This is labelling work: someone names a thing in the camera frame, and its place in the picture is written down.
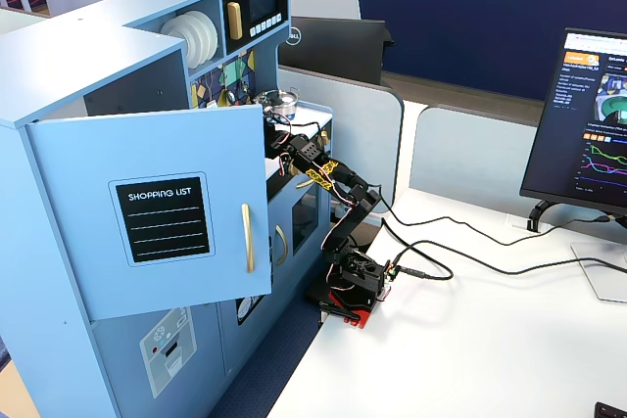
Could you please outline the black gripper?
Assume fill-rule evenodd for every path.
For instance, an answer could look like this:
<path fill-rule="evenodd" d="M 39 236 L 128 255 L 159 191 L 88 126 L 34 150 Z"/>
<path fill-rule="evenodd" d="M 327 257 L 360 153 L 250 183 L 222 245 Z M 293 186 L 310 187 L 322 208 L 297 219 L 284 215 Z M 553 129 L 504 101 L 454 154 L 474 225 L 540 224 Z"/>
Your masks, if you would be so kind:
<path fill-rule="evenodd" d="M 295 154 L 294 146 L 291 142 L 296 135 L 291 131 L 282 131 L 276 128 L 276 124 L 269 117 L 265 118 L 265 156 L 279 157 L 287 154 L 293 157 Z"/>

